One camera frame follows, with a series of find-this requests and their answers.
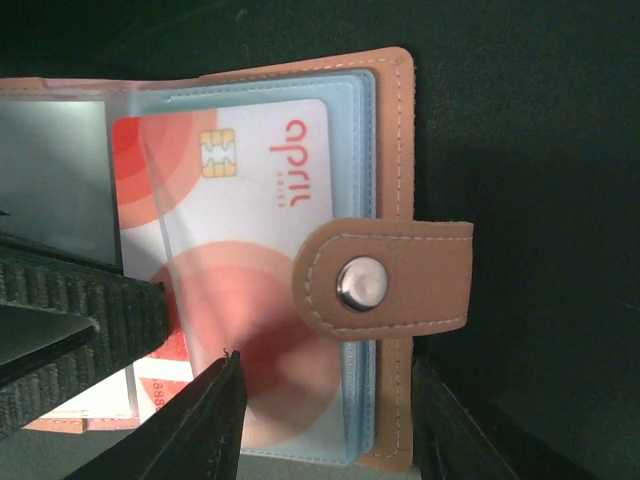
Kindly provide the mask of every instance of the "leather flap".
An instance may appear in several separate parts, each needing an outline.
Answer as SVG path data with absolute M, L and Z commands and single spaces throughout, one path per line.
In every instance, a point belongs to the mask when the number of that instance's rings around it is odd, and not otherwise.
M 343 341 L 431 335 L 462 327 L 471 289 L 473 225 L 340 218 L 307 239 L 294 263 L 293 296 L 314 330 Z M 338 294 L 343 268 L 358 257 L 380 262 L 382 301 L 361 312 Z M 376 288 L 365 277 L 363 289 Z

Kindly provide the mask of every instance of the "snap button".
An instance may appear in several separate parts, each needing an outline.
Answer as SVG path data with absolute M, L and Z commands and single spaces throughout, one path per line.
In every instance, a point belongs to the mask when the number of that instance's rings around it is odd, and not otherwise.
M 387 293 L 387 269 L 371 257 L 357 257 L 347 263 L 338 276 L 338 297 L 357 312 L 376 308 Z

